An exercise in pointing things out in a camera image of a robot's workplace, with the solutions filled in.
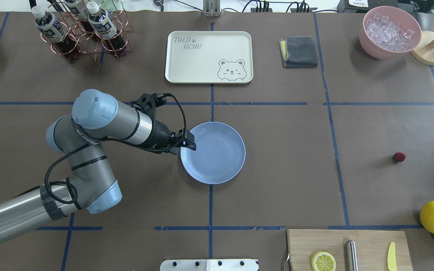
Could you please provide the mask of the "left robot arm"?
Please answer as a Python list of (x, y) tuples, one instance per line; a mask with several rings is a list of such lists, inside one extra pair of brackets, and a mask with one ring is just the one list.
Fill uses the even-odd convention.
[(143, 94), (129, 105), (96, 89), (83, 91), (71, 113), (47, 130), (48, 144), (63, 154), (45, 173), (43, 184), (0, 204), (0, 244), (86, 209), (98, 214), (122, 200), (122, 192), (102, 144), (107, 141), (150, 153), (178, 154), (197, 149), (194, 135), (173, 132), (156, 119), (156, 109), (173, 94)]

